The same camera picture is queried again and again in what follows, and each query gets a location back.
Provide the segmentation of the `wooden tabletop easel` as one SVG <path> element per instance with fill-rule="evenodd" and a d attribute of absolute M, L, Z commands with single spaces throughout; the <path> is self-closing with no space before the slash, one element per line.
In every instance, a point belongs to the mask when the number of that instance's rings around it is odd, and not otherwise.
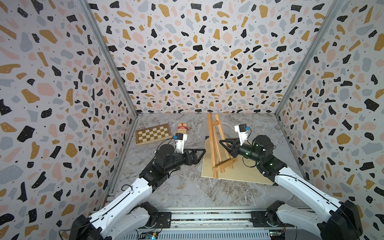
<path fill-rule="evenodd" d="M 233 169 L 234 163 L 237 161 L 237 159 L 233 158 L 220 144 L 220 140 L 226 140 L 220 115 L 213 115 L 212 113 L 208 113 L 207 117 L 212 161 L 212 173 L 213 178 L 216 180 L 219 178 L 219 173 L 225 173 L 227 168 Z"/>

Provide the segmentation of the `light wooden canvas board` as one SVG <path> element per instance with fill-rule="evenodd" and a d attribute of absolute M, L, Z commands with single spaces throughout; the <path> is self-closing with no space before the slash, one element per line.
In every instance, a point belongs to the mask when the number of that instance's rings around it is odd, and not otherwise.
<path fill-rule="evenodd" d="M 211 146 L 210 140 L 205 140 L 206 153 L 203 157 L 202 173 L 204 178 L 213 179 L 212 160 L 211 160 Z M 255 168 L 248 168 L 243 163 L 242 156 L 237 157 L 237 161 L 234 163 L 234 168 L 226 168 L 224 173 L 218 172 L 218 179 L 230 180 L 238 182 L 248 182 L 263 185 L 273 185 L 274 183 L 268 178 L 264 177 L 259 170 Z"/>

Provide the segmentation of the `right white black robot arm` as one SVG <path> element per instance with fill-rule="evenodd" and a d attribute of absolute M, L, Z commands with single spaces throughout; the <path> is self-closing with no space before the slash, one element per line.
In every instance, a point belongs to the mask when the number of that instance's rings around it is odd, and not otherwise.
<path fill-rule="evenodd" d="M 286 163 L 273 155 L 275 148 L 266 135 L 256 136 L 251 145 L 239 138 L 216 140 L 209 138 L 211 151 L 224 148 L 236 158 L 241 156 L 255 162 L 262 176 L 299 197 L 311 212 L 293 208 L 283 201 L 275 201 L 267 209 L 265 222 L 271 227 L 293 225 L 310 232 L 323 240 L 358 240 L 363 235 L 358 207 L 322 192 L 296 174 Z"/>

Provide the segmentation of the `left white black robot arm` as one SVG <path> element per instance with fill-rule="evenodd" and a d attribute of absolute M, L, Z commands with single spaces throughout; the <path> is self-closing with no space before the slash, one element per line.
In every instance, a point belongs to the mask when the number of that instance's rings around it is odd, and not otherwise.
<path fill-rule="evenodd" d="M 172 172 L 197 165 L 205 149 L 178 153 L 172 145 L 160 146 L 139 177 L 108 205 L 89 217 L 80 215 L 69 230 L 71 240 L 119 240 L 139 228 L 156 228 L 159 211 L 147 199 Z"/>

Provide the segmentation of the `red Texas Hold'em card box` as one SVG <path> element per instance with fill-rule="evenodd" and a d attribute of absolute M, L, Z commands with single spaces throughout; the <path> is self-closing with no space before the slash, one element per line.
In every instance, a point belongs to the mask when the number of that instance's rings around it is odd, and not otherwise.
<path fill-rule="evenodd" d="M 188 131 L 187 123 L 178 123 L 177 133 L 186 134 Z"/>

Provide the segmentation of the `wooden chess board box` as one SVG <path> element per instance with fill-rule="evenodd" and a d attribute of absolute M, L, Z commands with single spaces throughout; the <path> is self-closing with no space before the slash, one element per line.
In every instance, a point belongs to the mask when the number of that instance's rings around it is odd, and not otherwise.
<path fill-rule="evenodd" d="M 169 124 L 158 125 L 136 131 L 136 144 L 138 146 L 163 141 L 172 137 Z"/>

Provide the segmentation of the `green circuit board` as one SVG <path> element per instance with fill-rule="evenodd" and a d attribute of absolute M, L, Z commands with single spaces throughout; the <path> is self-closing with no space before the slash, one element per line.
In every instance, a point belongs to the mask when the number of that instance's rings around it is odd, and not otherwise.
<path fill-rule="evenodd" d="M 157 240 L 158 237 L 158 232 L 142 232 L 139 234 L 139 240 Z"/>

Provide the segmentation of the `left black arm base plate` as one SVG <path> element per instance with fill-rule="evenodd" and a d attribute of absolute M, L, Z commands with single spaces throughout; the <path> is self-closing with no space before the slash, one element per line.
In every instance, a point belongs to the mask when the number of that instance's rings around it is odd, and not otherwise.
<path fill-rule="evenodd" d="M 172 213 L 171 212 L 157 212 L 150 215 L 147 223 L 148 228 L 169 229 L 171 227 Z"/>

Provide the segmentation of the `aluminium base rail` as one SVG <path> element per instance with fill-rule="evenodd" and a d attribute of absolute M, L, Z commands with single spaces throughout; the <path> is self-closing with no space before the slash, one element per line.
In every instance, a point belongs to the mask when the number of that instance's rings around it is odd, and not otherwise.
<path fill-rule="evenodd" d="M 254 228 L 250 222 L 252 211 L 264 209 L 167 210 L 172 220 L 169 229 L 139 228 L 120 240 L 139 240 L 142 232 L 158 232 L 158 240 L 270 240 L 269 230 L 283 230 L 286 240 L 322 240 L 318 236 L 293 225 Z"/>

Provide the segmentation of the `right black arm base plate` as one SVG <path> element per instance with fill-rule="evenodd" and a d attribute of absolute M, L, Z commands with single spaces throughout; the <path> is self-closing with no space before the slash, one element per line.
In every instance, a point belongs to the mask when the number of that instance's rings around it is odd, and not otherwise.
<path fill-rule="evenodd" d="M 270 225 L 267 223 L 266 211 L 252 211 L 250 222 L 254 228 L 266 228 Z"/>

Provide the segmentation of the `right aluminium corner post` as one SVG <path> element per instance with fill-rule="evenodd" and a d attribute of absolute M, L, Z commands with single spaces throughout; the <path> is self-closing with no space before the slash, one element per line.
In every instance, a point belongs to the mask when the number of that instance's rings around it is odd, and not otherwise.
<path fill-rule="evenodd" d="M 289 100 L 290 95 L 293 93 L 295 86 L 299 82 L 301 76 L 303 75 L 307 65 L 309 64 L 310 60 L 313 58 L 315 53 L 317 52 L 317 48 L 319 47 L 325 33 L 329 29 L 331 23 L 333 22 L 334 18 L 336 17 L 337 13 L 341 9 L 343 5 L 342 0 L 336 0 L 333 1 L 329 11 L 327 12 L 327 15 L 322 23 L 322 25 L 319 28 L 319 31 L 317 35 L 314 38 L 314 41 L 311 43 L 308 52 L 304 56 L 302 62 L 299 64 L 298 70 L 296 71 L 293 80 L 291 81 L 290 85 L 287 87 L 287 91 L 285 92 L 280 104 L 277 107 L 277 110 L 275 112 L 275 117 L 277 118 L 283 111 L 283 108 L 287 101 Z"/>

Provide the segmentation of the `aluminium corner post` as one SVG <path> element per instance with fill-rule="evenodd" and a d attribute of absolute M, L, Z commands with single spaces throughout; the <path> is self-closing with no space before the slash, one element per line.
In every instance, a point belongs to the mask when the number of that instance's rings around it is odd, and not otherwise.
<path fill-rule="evenodd" d="M 130 98 L 129 93 L 126 89 L 126 86 L 122 80 L 121 75 L 119 74 L 118 68 L 117 68 L 117 66 L 116 66 L 116 64 L 115 64 L 115 62 L 114 62 L 114 60 L 110 54 L 108 45 L 105 43 L 105 41 L 103 39 L 102 32 L 100 31 L 100 29 L 98 27 L 97 21 L 94 18 L 94 15 L 91 11 L 91 8 L 89 6 L 88 1 L 79 0 L 78 2 L 80 5 L 80 8 L 82 9 L 82 11 L 84 13 L 85 19 L 87 20 L 89 27 L 95 36 L 95 40 L 98 43 L 100 50 L 101 50 L 103 56 L 105 57 L 106 62 L 109 65 L 109 67 L 112 71 L 112 74 L 115 77 L 115 80 L 117 81 L 119 88 L 121 89 L 122 95 L 127 102 L 128 109 L 129 109 L 130 113 L 133 115 L 134 119 L 137 119 L 138 113 L 135 110 L 134 104 L 131 101 L 131 98 Z"/>
<path fill-rule="evenodd" d="M 327 12 L 327 15 L 322 23 L 322 25 L 319 28 L 319 31 L 317 35 L 314 38 L 314 41 L 311 43 L 308 52 L 304 56 L 302 62 L 299 64 L 298 70 L 296 71 L 293 80 L 291 81 L 290 85 L 287 87 L 287 91 L 285 92 L 280 104 L 277 107 L 277 110 L 275 112 L 275 117 L 277 118 L 283 111 L 283 108 L 287 101 L 289 100 L 290 95 L 293 93 L 295 86 L 299 82 L 301 76 L 303 75 L 307 65 L 309 64 L 310 60 L 313 58 L 315 53 L 317 52 L 317 48 L 319 47 L 325 33 L 329 29 L 331 23 L 333 22 L 334 18 L 336 17 L 337 13 L 341 9 L 343 5 L 342 0 L 336 0 L 333 1 L 329 11 Z"/>

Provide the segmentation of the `left aluminium corner post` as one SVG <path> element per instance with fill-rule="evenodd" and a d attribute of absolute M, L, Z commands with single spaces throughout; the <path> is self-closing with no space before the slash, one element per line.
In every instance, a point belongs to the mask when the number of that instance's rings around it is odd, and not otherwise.
<path fill-rule="evenodd" d="M 89 6 L 88 1 L 79 0 L 78 2 L 80 5 L 80 8 L 82 9 L 82 11 L 84 13 L 85 19 L 87 20 L 89 27 L 95 36 L 95 40 L 98 43 L 100 50 L 101 50 L 103 56 L 105 57 L 106 62 L 109 65 L 109 67 L 112 71 L 112 74 L 115 77 L 115 80 L 117 81 L 119 88 L 121 89 L 122 95 L 127 102 L 128 109 L 129 109 L 130 113 L 133 115 L 134 119 L 137 119 L 138 113 L 135 110 L 134 104 L 131 101 L 131 98 L 130 98 L 129 93 L 126 89 L 126 86 L 122 80 L 121 75 L 119 74 L 118 68 L 117 68 L 117 66 L 116 66 L 116 64 L 115 64 L 115 62 L 114 62 L 114 60 L 110 54 L 108 45 L 105 43 L 105 41 L 103 39 L 102 32 L 100 31 L 100 29 L 98 27 L 97 21 L 94 18 L 94 15 L 91 11 L 91 8 Z"/>

